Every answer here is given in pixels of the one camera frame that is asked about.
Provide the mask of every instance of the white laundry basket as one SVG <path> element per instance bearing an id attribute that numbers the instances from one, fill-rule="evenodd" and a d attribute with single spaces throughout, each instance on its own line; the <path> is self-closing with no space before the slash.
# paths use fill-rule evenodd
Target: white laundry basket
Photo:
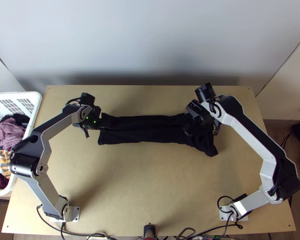
<path id="1" fill-rule="evenodd" d="M 4 92 L 0 93 L 0 120 L 5 115 L 20 113 L 30 118 L 23 139 L 27 138 L 34 127 L 39 111 L 42 96 L 38 92 Z M 9 183 L 5 189 L 0 189 L 0 196 L 10 192 L 16 181 L 16 176 L 11 174 Z"/>

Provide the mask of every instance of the table surface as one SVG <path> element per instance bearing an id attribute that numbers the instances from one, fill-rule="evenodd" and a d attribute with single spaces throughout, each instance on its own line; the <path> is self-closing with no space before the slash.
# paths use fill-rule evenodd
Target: table surface
<path id="1" fill-rule="evenodd" d="M 196 95 L 196 86 L 47 86 L 36 126 L 58 115 L 65 103 L 87 92 L 95 104 L 114 116 L 175 115 Z M 244 111 L 265 130 L 254 93 L 247 86 L 215 86 L 216 94 L 235 96 Z M 197 232 L 224 225 L 217 199 L 251 194 L 259 188 L 261 158 L 229 126 L 214 138 L 219 154 L 176 143 L 97 144 L 99 131 L 72 126 L 51 139 L 48 175 L 60 195 L 81 207 L 80 220 L 67 223 L 77 233 L 106 232 L 113 236 L 140 236 L 151 222 L 158 236 L 175 236 L 185 227 Z M 12 192 L 3 232 L 58 235 L 37 215 L 41 202 L 18 179 Z M 58 228 L 60 223 L 52 223 Z M 288 201 L 266 205 L 227 234 L 295 230 Z M 211 232 L 221 234 L 224 229 Z"/>

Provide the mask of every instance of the wall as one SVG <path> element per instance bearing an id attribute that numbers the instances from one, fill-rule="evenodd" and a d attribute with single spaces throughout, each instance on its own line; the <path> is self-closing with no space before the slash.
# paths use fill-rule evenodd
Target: wall
<path id="1" fill-rule="evenodd" d="M 0 61 L 0 92 L 23 92 L 24 89 Z"/>
<path id="2" fill-rule="evenodd" d="M 300 41 L 300 0 L 0 1 L 0 57 L 46 84 L 252 85 Z"/>
<path id="3" fill-rule="evenodd" d="M 300 119 L 300 46 L 258 94 L 264 119 Z"/>

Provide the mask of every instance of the black trousers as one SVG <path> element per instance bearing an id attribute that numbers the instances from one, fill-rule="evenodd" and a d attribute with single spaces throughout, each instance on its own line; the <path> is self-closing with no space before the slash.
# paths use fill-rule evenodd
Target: black trousers
<path id="1" fill-rule="evenodd" d="M 213 124 L 204 124 L 191 137 L 182 127 L 192 121 L 189 113 L 175 116 L 113 117 L 102 113 L 98 144 L 175 142 L 194 147 L 208 156 L 218 154 L 213 144 Z"/>

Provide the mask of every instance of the black cable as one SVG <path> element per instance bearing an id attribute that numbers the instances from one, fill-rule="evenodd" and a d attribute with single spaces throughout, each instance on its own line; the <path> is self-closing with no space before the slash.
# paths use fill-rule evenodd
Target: black cable
<path id="1" fill-rule="evenodd" d="M 283 140 L 282 143 L 280 144 L 280 147 L 282 147 L 283 149 L 286 147 L 286 143 L 287 143 L 289 137 L 291 136 L 292 132 L 293 132 L 293 130 L 291 130 L 291 131 L 289 132 L 289 134 L 284 138 L 284 140 Z"/>
<path id="2" fill-rule="evenodd" d="M 292 204 L 292 195 L 288 198 L 288 202 L 289 202 L 289 206 L 291 208 L 291 204 Z"/>
<path id="3" fill-rule="evenodd" d="M 223 199 L 223 198 L 230 198 L 231 201 L 233 201 L 233 198 L 231 198 L 231 197 L 229 197 L 229 196 L 221 196 L 221 197 L 219 197 L 218 200 L 217 200 L 217 206 L 218 206 L 218 209 L 219 209 L 221 212 L 223 212 L 223 213 L 231 213 L 231 212 L 233 212 L 232 210 L 231 210 L 231 211 L 224 211 L 224 210 L 222 210 L 222 207 L 220 207 L 219 202 L 220 202 L 220 200 Z"/>
<path id="4" fill-rule="evenodd" d="M 66 225 L 66 222 L 63 222 L 62 225 L 61 225 L 61 230 L 60 230 L 62 240 L 65 240 L 64 236 L 63 236 L 63 232 L 62 232 L 65 225 Z"/>
<path id="5" fill-rule="evenodd" d="M 187 230 L 191 230 L 193 231 L 192 234 L 189 234 L 188 236 L 181 238 L 182 234 L 185 233 Z M 196 233 L 196 231 L 193 228 L 185 228 L 184 230 L 181 231 L 181 233 L 176 237 L 176 240 L 187 240 L 188 238 L 190 238 L 191 236 L 193 236 Z"/>
<path id="6" fill-rule="evenodd" d="M 82 97 L 70 99 L 69 101 L 67 101 L 66 105 L 71 102 L 78 102 L 78 104 L 80 104 L 80 106 L 81 106 L 81 103 L 78 101 L 79 99 L 82 99 Z"/>
<path id="7" fill-rule="evenodd" d="M 69 234 L 69 235 L 72 235 L 72 236 L 79 236 L 79 237 L 88 237 L 88 239 L 89 239 L 89 237 L 100 237 L 100 238 L 108 238 L 108 239 L 110 239 L 110 240 L 117 240 L 117 239 L 115 239 L 115 238 L 113 238 L 113 237 L 110 237 L 110 236 L 107 236 L 107 235 L 105 235 L 105 234 L 102 234 L 102 233 L 93 233 L 93 234 L 80 234 L 80 233 L 73 233 L 73 232 L 68 232 L 68 231 L 63 231 L 63 228 L 62 228 L 62 230 L 61 229 L 58 229 L 58 228 L 55 228 L 54 226 L 52 226 L 52 225 L 50 225 L 49 223 L 47 223 L 44 219 L 43 219 L 43 217 L 41 216 L 41 214 L 40 214 L 40 212 L 39 212 L 39 208 L 41 208 L 42 207 L 42 204 L 41 205 L 39 205 L 39 206 L 37 206 L 37 213 L 38 213 L 38 216 L 40 217 L 40 219 L 45 223 L 45 224 L 47 224 L 49 227 L 51 227 L 51 228 L 53 228 L 54 230 L 57 230 L 58 232 L 62 232 L 62 233 L 65 233 L 65 234 Z"/>
<path id="8" fill-rule="evenodd" d="M 233 214 L 233 212 L 232 212 L 232 213 L 230 213 L 230 215 L 229 215 L 229 217 L 228 217 L 228 219 L 227 219 L 226 227 L 224 228 L 224 232 L 223 232 L 223 234 L 221 235 L 221 237 L 220 237 L 220 238 L 223 238 L 223 237 L 224 237 L 224 235 L 226 234 L 226 232 L 227 232 L 227 228 L 228 228 L 228 224 L 229 224 L 229 220 L 230 220 L 230 218 L 231 218 L 232 214 Z"/>
<path id="9" fill-rule="evenodd" d="M 243 229 L 243 226 L 242 226 L 242 225 L 240 225 L 240 224 L 238 224 L 237 222 L 235 222 L 234 224 L 222 225 L 222 226 L 218 226 L 218 227 L 215 227 L 215 228 L 211 228 L 211 229 L 206 230 L 206 231 L 204 231 L 204 232 L 198 233 L 198 235 L 202 236 L 202 235 L 206 234 L 207 232 L 211 232 L 211 231 L 216 230 L 216 229 L 219 229 L 219 228 L 225 228 L 226 226 L 227 226 L 227 227 L 236 226 L 236 227 L 239 228 L 239 229 Z"/>

